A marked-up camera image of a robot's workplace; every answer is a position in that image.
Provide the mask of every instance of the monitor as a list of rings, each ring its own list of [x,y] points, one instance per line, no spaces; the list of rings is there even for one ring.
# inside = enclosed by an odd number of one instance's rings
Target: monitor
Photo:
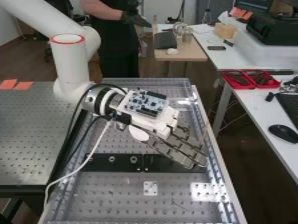
[[[251,12],[267,12],[273,0],[235,0],[235,7]]]

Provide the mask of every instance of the computer mouse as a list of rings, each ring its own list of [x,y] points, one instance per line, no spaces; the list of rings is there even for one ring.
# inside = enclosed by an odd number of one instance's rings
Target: computer mouse
[[[174,49],[174,48],[169,48],[167,51],[166,51],[166,54],[178,54],[178,50]]]
[[[269,127],[269,131],[281,139],[291,142],[294,144],[298,143],[298,134],[297,132],[285,125],[277,124]]]

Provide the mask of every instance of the robotic arm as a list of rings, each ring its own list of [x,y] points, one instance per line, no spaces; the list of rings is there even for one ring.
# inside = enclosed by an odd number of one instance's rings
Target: robotic arm
[[[129,128],[134,139],[185,168],[205,167],[203,139],[190,136],[189,126],[178,120],[179,112],[169,106],[166,96],[146,90],[124,94],[100,85],[89,88],[88,61],[100,47],[96,30],[81,27],[44,0],[0,0],[0,6],[49,37],[58,76],[54,95],[73,104],[85,96],[82,108],[110,116],[120,130]]]
[[[120,130],[128,126],[133,138],[169,159],[191,169],[207,163],[203,139],[190,136],[189,126],[178,120],[179,112],[169,106],[166,96],[137,90],[126,95],[109,87],[86,94],[82,107],[100,116],[112,116]]]

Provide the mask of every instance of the person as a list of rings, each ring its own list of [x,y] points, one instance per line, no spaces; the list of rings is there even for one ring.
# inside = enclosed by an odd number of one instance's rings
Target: person
[[[138,36],[134,25],[151,27],[138,15],[137,0],[81,0],[92,27],[101,36],[98,49],[104,77],[138,77]]]

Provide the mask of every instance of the circuit board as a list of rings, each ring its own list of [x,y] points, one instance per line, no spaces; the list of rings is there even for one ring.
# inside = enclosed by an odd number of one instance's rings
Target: circuit board
[[[126,109],[149,117],[157,117],[167,105],[166,96],[145,90],[133,93]]]

